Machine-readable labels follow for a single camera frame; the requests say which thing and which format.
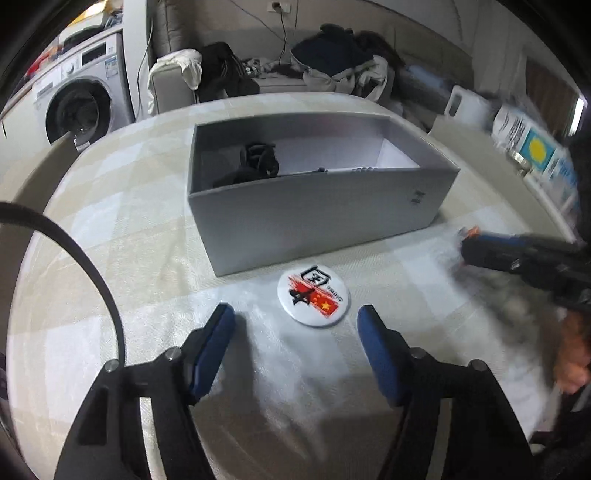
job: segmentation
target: table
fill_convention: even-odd
[[[283,312],[277,280],[300,262],[213,274],[186,200],[194,124],[306,111],[389,115],[424,136],[352,96],[259,95],[131,125],[95,143],[67,173],[46,214],[84,248],[111,288],[129,364],[180,345],[226,301],[242,321],[211,395],[193,409],[217,478],[375,478],[400,412],[378,392],[356,333],[358,308],[372,303],[411,346],[442,361],[485,360],[530,434],[551,388],[537,320],[553,322],[554,310],[507,275],[457,268],[461,227],[527,228],[435,140],[424,136],[462,171],[429,228],[309,259],[335,270],[350,289],[350,310],[336,326],[310,329]],[[41,480],[53,477],[80,403],[114,356],[111,321],[90,280],[35,234],[12,307],[8,386],[18,440]],[[142,401],[142,422],[153,478],[163,478],[149,401]]]

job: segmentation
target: open box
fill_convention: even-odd
[[[275,144],[279,176],[213,188],[252,142]],[[189,205],[226,275],[424,228],[458,171],[386,116],[253,116],[195,127]]]

